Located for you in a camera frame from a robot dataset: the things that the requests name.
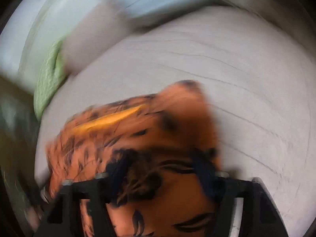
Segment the white curved surface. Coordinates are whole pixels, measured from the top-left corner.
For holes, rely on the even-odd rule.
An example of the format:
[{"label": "white curved surface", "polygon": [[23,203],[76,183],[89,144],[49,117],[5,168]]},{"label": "white curved surface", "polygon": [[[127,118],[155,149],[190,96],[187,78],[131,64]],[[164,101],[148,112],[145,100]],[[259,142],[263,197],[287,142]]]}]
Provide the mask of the white curved surface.
[{"label": "white curved surface", "polygon": [[316,66],[284,32],[238,9],[207,8],[130,36],[69,79],[42,118],[37,180],[45,144],[68,117],[182,79],[203,83],[214,104],[223,169],[260,177],[290,237],[303,236],[316,216]]},{"label": "white curved surface", "polygon": [[0,35],[0,73],[30,93],[50,46],[102,0],[23,0]]}]

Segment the green fabric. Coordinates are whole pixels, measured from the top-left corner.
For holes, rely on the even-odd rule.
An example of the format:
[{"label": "green fabric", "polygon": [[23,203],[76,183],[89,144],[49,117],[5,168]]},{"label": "green fabric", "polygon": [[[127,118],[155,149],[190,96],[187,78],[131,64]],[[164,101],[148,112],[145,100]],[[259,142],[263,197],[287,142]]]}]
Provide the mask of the green fabric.
[{"label": "green fabric", "polygon": [[56,41],[44,60],[34,92],[34,111],[38,120],[49,105],[56,91],[63,84],[67,75],[64,71],[64,62],[60,54],[62,40]]}]

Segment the yellow stripe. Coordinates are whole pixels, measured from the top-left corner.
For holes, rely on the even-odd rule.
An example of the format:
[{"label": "yellow stripe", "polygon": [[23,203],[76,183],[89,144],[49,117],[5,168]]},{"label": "yellow stripe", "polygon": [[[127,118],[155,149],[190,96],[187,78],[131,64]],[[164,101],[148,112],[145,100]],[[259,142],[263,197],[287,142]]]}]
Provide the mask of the yellow stripe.
[{"label": "yellow stripe", "polygon": [[97,118],[96,120],[81,124],[79,126],[74,127],[71,131],[74,134],[83,133],[91,130],[97,130],[104,127],[108,127],[110,125],[113,125],[114,123],[127,118],[129,115],[137,112],[140,108],[144,107],[145,105],[139,105],[133,108],[129,108],[124,111],[112,113],[100,118]]}]

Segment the orange patterned fabric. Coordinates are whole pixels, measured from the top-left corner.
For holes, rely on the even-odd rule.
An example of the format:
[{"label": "orange patterned fabric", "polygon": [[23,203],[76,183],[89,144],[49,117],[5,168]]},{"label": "orange patterned fabric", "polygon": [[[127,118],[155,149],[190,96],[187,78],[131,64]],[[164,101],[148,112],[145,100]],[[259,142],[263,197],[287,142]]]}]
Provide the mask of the orange patterned fabric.
[{"label": "orange patterned fabric", "polygon": [[[133,164],[107,209],[118,236],[203,236],[216,204],[192,169],[198,148],[219,169],[217,135],[195,81],[157,94],[88,108],[47,146],[52,198],[65,179],[84,181],[115,167],[127,149]],[[81,202],[85,236],[93,236],[89,200]]]}]

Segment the metal screw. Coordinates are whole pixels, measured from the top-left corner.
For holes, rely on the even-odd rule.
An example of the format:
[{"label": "metal screw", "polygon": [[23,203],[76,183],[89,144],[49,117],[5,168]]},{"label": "metal screw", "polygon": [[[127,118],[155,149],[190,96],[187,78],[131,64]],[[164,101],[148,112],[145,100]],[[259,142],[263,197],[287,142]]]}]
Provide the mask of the metal screw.
[{"label": "metal screw", "polygon": [[218,177],[224,177],[224,178],[228,178],[229,177],[229,174],[227,172],[225,172],[225,171],[216,171],[215,175],[218,176]]},{"label": "metal screw", "polygon": [[107,172],[103,172],[103,173],[96,173],[94,178],[101,179],[101,178],[106,178],[108,176],[109,176],[109,174]]},{"label": "metal screw", "polygon": [[66,179],[63,181],[62,185],[72,185],[73,181],[72,179]]}]

